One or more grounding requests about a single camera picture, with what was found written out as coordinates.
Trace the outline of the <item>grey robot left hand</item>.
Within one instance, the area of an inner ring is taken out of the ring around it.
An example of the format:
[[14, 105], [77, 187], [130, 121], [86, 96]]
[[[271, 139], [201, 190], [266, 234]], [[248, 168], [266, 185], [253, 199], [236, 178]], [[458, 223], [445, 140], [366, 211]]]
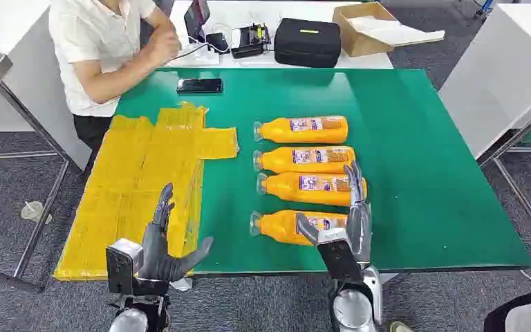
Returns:
[[170, 201], [172, 196], [173, 184], [168, 183], [160, 192], [153, 218], [143, 234], [144, 263], [138, 271], [140, 278], [178, 281], [208, 256], [213, 244], [214, 238], [206, 237], [195, 251], [184, 257], [173, 257], [168, 253], [167, 229], [170, 213], [175, 206]]

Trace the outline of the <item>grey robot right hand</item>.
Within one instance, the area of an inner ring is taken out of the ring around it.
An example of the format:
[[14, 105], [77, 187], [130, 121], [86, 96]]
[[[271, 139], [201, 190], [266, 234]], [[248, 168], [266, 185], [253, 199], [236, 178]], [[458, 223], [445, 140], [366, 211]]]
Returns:
[[350, 189], [349, 211], [345, 228], [318, 230], [305, 214], [296, 215], [297, 227], [302, 235], [314, 246], [343, 245], [353, 256], [354, 262], [366, 268], [371, 264], [371, 211], [366, 199], [362, 170], [353, 161], [344, 166]]

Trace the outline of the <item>person's right hand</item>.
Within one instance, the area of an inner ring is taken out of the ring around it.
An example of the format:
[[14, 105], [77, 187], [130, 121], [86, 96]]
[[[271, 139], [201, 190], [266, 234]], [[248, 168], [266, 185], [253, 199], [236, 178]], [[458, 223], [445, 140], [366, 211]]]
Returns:
[[156, 29], [146, 46], [155, 67], [164, 66], [178, 55], [181, 43], [174, 30]]

